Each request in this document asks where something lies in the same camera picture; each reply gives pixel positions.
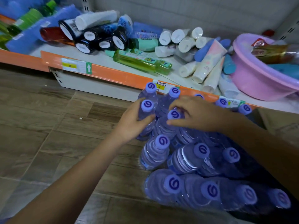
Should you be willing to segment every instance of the person's left arm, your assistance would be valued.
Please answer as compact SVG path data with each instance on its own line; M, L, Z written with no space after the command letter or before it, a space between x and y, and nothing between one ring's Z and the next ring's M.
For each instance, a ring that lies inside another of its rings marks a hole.
M122 115L116 128L90 154L19 211L7 224L75 223L111 161L122 145L136 138L155 118L138 121L140 102Z

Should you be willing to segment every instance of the pink plastic tub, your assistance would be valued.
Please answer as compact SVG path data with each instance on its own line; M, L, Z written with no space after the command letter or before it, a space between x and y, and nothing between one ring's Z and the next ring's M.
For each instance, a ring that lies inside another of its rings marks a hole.
M269 44L274 42L254 34L241 34L233 42L232 59L237 66L231 75L234 84L245 94L264 101L275 101L299 91L299 80L268 67L251 54L248 47L260 37Z

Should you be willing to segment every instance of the white shelf surface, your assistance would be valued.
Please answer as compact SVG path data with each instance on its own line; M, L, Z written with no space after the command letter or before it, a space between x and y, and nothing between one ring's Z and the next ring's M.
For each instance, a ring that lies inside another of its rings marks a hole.
M151 79L156 79L159 81L164 81L172 84L177 84L183 87L192 88L195 90L201 90L201 85L194 82L190 77L189 78L182 78L177 73L178 69L182 66L177 60L175 60L173 57L167 57L163 58L166 61L169 61L173 64L172 71L169 75L158 75L158 74L149 74L142 71L139 71L137 69L134 69L132 67L128 67L119 63L116 63L113 61L113 59L109 56L106 56L103 51L100 51L96 55L88 55L85 53L80 52L73 46L62 46L57 47L49 44L44 44L34 50L30 55L35 57L41 57L40 51L46 51L55 53L61 56L74 58L81 61L88 61L93 64L97 64L104 67L113 68L120 71L129 72L132 74L148 77ZM280 111L286 111L286 112L292 112L292 113L299 113L299 96L297 95L291 95L288 97L285 97L278 101L261 101L257 100L255 98L252 98L244 93L240 93L236 99L243 100L249 104L269 108L269 109L275 109Z

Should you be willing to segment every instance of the white tube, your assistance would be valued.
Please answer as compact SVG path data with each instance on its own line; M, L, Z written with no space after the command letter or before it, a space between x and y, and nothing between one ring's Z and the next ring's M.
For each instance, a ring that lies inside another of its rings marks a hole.
M171 35L171 41L173 43L180 43L180 41L183 40L184 37L187 36L188 32L189 32L190 29L177 29L175 30L172 35Z
M119 11L109 10L104 12L86 13L76 17L76 26L82 31L86 28L113 23L119 18Z
M195 46L195 40L192 37L185 37L178 45L181 52L188 52Z
M155 54L157 57L167 57L174 54L174 51L176 50L176 44L171 44L168 46L157 46L155 48Z
M240 90L238 90L236 85L233 83L231 76L226 75L223 72L221 73L219 79L219 89L227 98L235 98L240 93Z
M191 33L191 36L196 40L196 39L198 39L199 37L202 36L203 32L204 31L202 30L201 27L196 27L196 28L193 29L193 31Z
M199 64L199 62L196 62L196 61L192 61L188 64L185 64L184 66L180 67L180 69L178 70L179 75L183 78L192 75L194 73L194 71L196 70L196 67L198 66L198 64Z
M159 38L160 44L163 46L168 45L171 42L172 33L172 31L164 29Z
M203 48L208 41L210 41L212 38L211 37L199 37L196 39L196 42L195 42L195 46L196 48L198 49L201 49Z
M197 83L202 83L213 67L215 67L226 53L227 50L217 40L214 40L206 56L195 70L192 80Z
M223 62L224 57L221 58L221 60L216 64L211 73L205 79L203 87L201 89L202 91L207 93L214 93L220 79Z

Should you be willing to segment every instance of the person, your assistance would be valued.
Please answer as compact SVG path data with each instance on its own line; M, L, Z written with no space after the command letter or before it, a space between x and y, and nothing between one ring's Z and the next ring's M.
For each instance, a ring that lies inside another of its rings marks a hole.
M138 110L143 99L135 101L124 112L118 125L99 146L33 199L7 224L75 223L122 145L136 138L154 120L155 115L151 115L138 121ZM208 103L200 97L181 96L169 109L175 107L184 110L185 119L168 120L167 124L220 132L230 137L299 199L298 149L269 134L245 116Z

